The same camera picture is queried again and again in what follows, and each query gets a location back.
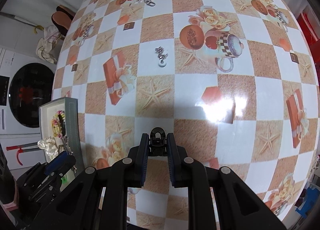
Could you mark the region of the small black claw clip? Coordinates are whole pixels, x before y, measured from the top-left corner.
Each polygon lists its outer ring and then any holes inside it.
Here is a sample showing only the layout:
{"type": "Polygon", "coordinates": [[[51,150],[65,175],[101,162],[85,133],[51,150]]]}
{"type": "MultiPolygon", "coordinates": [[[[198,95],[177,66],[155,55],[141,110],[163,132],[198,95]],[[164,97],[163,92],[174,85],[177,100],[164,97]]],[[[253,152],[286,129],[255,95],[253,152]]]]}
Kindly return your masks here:
{"type": "Polygon", "coordinates": [[[150,141],[148,145],[149,157],[167,156],[166,133],[160,127],[155,127],[150,132],[150,141]]]}

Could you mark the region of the blue plastic object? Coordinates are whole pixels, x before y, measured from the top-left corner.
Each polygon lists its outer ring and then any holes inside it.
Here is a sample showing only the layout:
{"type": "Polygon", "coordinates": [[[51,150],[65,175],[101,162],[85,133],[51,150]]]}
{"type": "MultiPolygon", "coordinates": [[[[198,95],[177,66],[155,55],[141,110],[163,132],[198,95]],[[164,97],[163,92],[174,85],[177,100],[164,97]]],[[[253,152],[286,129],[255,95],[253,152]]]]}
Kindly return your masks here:
{"type": "Polygon", "coordinates": [[[319,189],[318,188],[304,188],[298,201],[296,202],[295,211],[302,216],[304,219],[307,218],[310,210],[315,205],[317,199],[319,197],[319,189]]]}

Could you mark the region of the grey white jewelry box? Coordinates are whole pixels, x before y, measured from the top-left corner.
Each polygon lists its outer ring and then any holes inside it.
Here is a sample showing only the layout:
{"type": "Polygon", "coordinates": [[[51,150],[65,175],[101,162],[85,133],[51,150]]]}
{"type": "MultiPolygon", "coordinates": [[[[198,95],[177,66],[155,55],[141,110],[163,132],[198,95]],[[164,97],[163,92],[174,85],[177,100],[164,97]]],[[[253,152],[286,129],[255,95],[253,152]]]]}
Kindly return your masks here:
{"type": "Polygon", "coordinates": [[[76,159],[76,174],[67,173],[67,179],[72,180],[84,170],[80,135],[78,128],[78,100],[62,97],[39,107],[39,124],[42,139],[54,137],[59,146],[59,154],[65,151],[61,141],[62,136],[68,137],[69,146],[76,159]]]}

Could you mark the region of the white washing machine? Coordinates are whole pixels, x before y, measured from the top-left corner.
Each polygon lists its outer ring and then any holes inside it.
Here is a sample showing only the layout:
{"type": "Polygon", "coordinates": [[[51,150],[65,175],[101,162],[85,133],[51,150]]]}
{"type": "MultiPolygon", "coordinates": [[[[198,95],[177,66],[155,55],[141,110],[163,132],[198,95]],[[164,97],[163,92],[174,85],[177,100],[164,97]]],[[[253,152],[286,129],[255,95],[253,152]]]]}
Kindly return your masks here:
{"type": "Polygon", "coordinates": [[[37,143],[39,107],[50,102],[56,65],[1,49],[1,146],[37,143]]]}

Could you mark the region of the cream cloth bag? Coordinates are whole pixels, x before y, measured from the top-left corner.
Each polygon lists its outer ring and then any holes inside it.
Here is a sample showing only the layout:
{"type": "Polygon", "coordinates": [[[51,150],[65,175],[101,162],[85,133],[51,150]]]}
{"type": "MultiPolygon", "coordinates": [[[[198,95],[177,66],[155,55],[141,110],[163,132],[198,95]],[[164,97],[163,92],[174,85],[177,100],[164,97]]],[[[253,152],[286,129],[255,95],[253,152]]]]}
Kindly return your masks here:
{"type": "Polygon", "coordinates": [[[36,47],[36,55],[48,63],[56,64],[57,56],[54,49],[61,39],[62,34],[55,25],[44,27],[43,37],[39,39],[36,47]]]}

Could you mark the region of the red plastic stool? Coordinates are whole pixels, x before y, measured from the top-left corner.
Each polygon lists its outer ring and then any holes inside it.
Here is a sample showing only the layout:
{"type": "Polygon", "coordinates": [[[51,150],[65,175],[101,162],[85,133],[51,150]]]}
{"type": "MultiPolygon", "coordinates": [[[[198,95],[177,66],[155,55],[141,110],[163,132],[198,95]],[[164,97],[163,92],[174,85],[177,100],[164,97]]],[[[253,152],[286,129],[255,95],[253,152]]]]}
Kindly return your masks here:
{"type": "Polygon", "coordinates": [[[306,13],[302,12],[297,19],[315,62],[319,62],[319,36],[311,26],[306,13]]]}

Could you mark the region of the checkered printed tablecloth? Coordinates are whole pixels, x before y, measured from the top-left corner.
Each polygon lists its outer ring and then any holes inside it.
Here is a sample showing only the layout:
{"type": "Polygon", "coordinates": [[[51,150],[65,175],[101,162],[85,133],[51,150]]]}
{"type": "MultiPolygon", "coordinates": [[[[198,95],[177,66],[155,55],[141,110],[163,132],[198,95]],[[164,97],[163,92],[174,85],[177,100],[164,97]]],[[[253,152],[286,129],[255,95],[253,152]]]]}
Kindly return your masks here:
{"type": "Polygon", "coordinates": [[[78,100],[86,166],[124,158],[155,127],[228,166],[288,217],[319,139],[319,82],[284,0],[84,0],[53,99],[78,100]]]}

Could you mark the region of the black orange slippers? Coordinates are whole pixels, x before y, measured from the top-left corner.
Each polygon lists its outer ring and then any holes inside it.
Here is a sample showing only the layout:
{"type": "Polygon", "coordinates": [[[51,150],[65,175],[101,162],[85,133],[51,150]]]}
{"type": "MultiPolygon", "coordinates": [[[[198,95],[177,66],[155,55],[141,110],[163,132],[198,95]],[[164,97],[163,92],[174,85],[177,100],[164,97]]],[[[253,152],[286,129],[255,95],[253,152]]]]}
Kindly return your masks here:
{"type": "Polygon", "coordinates": [[[58,31],[65,37],[75,17],[75,13],[69,8],[59,5],[52,14],[52,22],[58,31]]]}

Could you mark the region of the cream polka dot scrunchie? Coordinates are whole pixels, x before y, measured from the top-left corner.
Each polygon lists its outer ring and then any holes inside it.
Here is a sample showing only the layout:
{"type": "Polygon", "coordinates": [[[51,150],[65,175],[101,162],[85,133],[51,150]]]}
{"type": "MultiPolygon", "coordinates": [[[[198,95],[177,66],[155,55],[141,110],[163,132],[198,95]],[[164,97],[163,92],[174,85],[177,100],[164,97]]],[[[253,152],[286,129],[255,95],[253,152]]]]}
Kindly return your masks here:
{"type": "Polygon", "coordinates": [[[44,150],[49,160],[52,161],[59,155],[59,146],[54,137],[44,138],[37,142],[37,146],[44,150]]]}

